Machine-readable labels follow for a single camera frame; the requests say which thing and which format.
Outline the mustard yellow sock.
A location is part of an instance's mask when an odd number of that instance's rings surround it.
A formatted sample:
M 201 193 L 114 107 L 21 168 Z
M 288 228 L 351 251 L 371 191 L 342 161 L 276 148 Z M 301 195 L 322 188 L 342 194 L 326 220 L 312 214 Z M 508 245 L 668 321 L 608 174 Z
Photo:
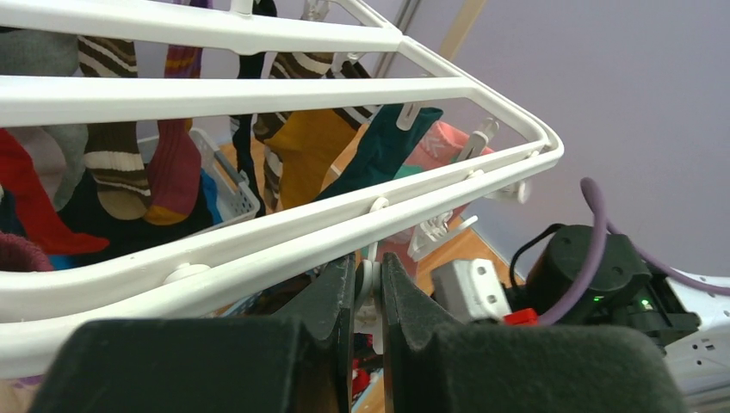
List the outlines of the mustard yellow sock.
M 340 109 L 293 112 L 266 141 L 281 159 L 281 207 L 305 205 L 319 195 L 327 171 L 356 136 L 361 123 Z

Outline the dark green sock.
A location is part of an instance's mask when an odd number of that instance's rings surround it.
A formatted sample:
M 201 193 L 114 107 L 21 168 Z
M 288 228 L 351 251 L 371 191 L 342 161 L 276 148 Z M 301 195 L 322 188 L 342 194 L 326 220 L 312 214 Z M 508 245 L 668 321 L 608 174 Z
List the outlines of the dark green sock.
M 316 201 L 389 182 L 395 177 L 417 143 L 443 115 L 440 108 L 421 108 L 414 124 L 404 131 L 396 125 L 403 108 L 402 103 L 380 108 L 362 135 L 353 159 Z

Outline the grey sock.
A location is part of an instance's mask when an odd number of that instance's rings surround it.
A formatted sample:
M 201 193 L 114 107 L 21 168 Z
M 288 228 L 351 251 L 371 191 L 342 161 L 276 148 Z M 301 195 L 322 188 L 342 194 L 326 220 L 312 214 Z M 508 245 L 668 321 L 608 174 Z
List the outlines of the grey sock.
M 12 77 L 71 77 L 79 69 L 77 36 L 33 29 L 1 33 L 1 74 Z M 34 124 L 54 139 L 66 168 L 53 197 L 59 210 L 71 199 L 85 172 L 87 126 L 62 120 L 50 108 L 40 108 Z

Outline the pink patterned sock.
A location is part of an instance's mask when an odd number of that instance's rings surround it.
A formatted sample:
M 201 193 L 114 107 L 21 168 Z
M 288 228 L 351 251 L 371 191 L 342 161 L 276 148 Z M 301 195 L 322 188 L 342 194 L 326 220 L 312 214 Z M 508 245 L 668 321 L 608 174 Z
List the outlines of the pink patterned sock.
M 417 143 L 393 179 L 397 180 L 454 163 L 468 140 L 469 134 L 437 120 Z M 464 208 L 460 206 L 452 211 L 452 216 L 447 221 L 449 225 Z M 412 233 L 413 229 L 409 228 L 389 237 L 384 244 L 395 252 L 407 255 Z

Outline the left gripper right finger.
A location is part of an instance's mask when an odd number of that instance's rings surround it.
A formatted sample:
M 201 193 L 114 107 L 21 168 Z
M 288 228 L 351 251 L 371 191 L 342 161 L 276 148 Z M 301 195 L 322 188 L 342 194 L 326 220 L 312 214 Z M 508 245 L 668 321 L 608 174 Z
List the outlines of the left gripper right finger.
M 623 327 L 464 324 L 383 256 L 389 412 L 685 412 L 662 354 Z

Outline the red sock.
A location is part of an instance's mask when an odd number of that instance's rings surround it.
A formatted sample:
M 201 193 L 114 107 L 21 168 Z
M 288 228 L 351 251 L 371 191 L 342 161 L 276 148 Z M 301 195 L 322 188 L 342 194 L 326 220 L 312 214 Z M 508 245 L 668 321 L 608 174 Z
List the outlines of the red sock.
M 15 215 L 28 239 L 48 255 L 80 255 L 105 250 L 109 241 L 72 231 L 56 213 L 35 172 L 32 158 L 6 130 L 1 131 L 1 186 L 15 198 Z

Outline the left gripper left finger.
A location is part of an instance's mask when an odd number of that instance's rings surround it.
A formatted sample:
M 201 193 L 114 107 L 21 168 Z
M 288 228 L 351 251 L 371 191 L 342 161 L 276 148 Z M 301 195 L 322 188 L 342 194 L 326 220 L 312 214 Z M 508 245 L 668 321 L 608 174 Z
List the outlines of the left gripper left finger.
M 356 263 L 268 316 L 109 319 L 62 346 L 33 412 L 347 412 Z

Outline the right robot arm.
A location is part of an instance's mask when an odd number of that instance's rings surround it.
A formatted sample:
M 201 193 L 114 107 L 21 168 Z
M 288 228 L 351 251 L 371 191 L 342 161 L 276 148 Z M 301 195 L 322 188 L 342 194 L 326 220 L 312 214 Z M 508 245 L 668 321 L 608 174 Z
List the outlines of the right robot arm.
M 510 260 L 506 287 L 513 309 L 542 314 L 578 278 L 592 227 L 552 224 Z M 729 281 L 694 276 L 698 288 L 643 259 L 625 235 L 609 234 L 597 272 L 559 324 L 619 326 L 649 337 L 688 396 L 729 392 Z

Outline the white hanger clip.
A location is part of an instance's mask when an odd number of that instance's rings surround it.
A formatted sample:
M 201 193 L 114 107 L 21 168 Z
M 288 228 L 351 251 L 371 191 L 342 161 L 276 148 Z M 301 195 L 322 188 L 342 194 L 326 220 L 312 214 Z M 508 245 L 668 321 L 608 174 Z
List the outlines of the white hanger clip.
M 354 332 L 370 335 L 376 354 L 384 353 L 383 316 L 380 312 L 380 263 L 362 260 L 356 270 L 362 282 L 356 292 Z

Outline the brown striped sock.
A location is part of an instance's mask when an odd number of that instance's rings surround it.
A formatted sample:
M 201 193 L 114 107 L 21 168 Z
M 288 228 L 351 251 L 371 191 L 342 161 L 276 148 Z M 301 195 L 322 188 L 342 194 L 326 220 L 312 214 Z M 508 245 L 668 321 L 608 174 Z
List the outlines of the brown striped sock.
M 95 36 L 77 38 L 79 68 L 85 77 L 136 78 L 134 43 Z M 139 152 L 134 121 L 91 123 L 84 164 L 96 182 L 97 199 L 113 218 L 139 219 L 151 189 Z

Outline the maroon purple striped beige sock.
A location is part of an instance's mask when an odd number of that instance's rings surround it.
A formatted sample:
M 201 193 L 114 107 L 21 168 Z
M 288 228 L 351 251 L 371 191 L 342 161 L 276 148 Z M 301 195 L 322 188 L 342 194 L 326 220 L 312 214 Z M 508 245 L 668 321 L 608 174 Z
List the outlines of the maroon purple striped beige sock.
M 1 270 L 9 272 L 52 271 L 48 256 L 24 237 L 1 233 Z

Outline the white plastic basket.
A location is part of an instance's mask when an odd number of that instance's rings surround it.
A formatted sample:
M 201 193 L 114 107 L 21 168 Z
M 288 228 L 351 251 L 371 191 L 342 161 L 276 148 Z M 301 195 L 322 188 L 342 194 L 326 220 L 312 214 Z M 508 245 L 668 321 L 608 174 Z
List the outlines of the white plastic basket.
M 180 120 L 161 120 L 147 165 L 152 203 L 143 220 L 185 236 L 252 219 L 260 203 L 207 135 Z

